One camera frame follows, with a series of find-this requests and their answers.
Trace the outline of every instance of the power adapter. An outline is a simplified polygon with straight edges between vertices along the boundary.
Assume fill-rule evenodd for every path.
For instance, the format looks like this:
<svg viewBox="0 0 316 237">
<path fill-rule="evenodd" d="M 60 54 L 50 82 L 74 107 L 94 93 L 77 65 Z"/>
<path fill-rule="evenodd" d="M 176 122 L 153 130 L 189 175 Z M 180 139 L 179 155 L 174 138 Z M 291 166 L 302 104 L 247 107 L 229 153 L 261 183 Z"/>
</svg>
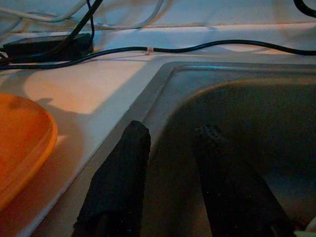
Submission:
<svg viewBox="0 0 316 237">
<path fill-rule="evenodd" d="M 48 36 L 20 39 L 3 45 L 1 51 L 7 53 L 9 58 L 13 58 L 12 63 L 44 63 L 73 61 L 80 59 L 93 52 L 91 35 L 78 34 L 67 46 L 57 53 L 45 55 L 37 58 L 14 59 L 19 56 L 27 56 L 34 53 L 48 51 L 67 38 L 65 36 Z"/>
</svg>

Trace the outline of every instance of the stainless steel sink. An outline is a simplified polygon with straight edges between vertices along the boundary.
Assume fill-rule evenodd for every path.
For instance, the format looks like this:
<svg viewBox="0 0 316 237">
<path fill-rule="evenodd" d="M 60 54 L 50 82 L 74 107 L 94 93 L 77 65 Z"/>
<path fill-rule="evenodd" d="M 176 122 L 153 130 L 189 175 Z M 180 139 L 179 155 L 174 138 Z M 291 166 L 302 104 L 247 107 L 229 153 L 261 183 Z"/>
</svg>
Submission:
<svg viewBox="0 0 316 237">
<path fill-rule="evenodd" d="M 206 124 L 238 144 L 291 219 L 316 216 L 314 66 L 164 65 L 69 188 L 68 197 L 76 197 L 73 215 L 84 200 L 83 187 L 132 119 L 152 137 L 141 236 L 211 236 L 191 151 L 194 129 Z"/>
</svg>

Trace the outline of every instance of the white countertop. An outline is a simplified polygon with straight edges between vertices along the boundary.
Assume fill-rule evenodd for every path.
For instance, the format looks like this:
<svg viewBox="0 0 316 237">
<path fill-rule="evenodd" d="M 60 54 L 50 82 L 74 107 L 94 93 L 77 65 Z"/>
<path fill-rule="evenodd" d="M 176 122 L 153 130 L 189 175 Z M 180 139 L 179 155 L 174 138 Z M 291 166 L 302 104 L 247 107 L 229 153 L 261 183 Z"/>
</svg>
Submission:
<svg viewBox="0 0 316 237">
<path fill-rule="evenodd" d="M 314 37 L 316 34 L 312 23 L 162 28 L 98 32 L 96 48 L 172 48 L 219 39 L 251 39 L 313 49 Z M 52 156 L 27 187 L 0 213 L 0 236 L 25 237 L 34 231 L 163 64 L 172 61 L 316 64 L 315 59 L 258 47 L 227 45 L 179 55 L 119 53 L 68 68 L 0 72 L 0 93 L 36 101 L 54 116 L 59 130 Z M 50 218 L 51 228 L 54 218 Z M 67 225 L 71 228 L 74 221 Z M 48 235 L 45 227 L 35 234 Z"/>
</svg>

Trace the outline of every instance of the orange plate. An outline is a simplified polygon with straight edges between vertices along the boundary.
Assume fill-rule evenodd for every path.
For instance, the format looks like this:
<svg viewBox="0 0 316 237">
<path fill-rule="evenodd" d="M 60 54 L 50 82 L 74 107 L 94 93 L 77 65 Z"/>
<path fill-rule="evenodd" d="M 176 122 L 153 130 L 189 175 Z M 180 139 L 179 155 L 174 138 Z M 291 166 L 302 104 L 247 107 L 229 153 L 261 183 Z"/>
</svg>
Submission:
<svg viewBox="0 0 316 237">
<path fill-rule="evenodd" d="M 57 125 L 35 102 L 0 94 L 0 211 L 21 191 L 54 149 Z"/>
</svg>

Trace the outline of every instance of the wall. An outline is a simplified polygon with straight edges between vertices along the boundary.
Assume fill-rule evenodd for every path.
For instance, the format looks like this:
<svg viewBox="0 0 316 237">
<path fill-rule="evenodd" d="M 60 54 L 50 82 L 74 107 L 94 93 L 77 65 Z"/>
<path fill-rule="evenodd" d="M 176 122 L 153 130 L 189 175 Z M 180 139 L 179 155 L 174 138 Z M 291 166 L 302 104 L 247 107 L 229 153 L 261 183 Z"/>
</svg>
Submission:
<svg viewBox="0 0 316 237">
<path fill-rule="evenodd" d="M 61 14 L 78 0 L 0 0 L 0 6 L 11 9 Z M 316 8 L 316 1 L 305 0 Z M 104 0 L 95 21 L 108 24 L 131 24 L 146 19 L 156 0 Z M 85 6 L 75 17 L 80 19 Z M 0 29 L 16 18 L 0 15 Z M 293 0 L 165 0 L 154 27 L 215 26 L 234 24 L 283 24 L 314 21 L 299 12 Z M 14 32 L 61 31 L 72 29 L 74 23 L 36 23 L 24 20 Z"/>
</svg>

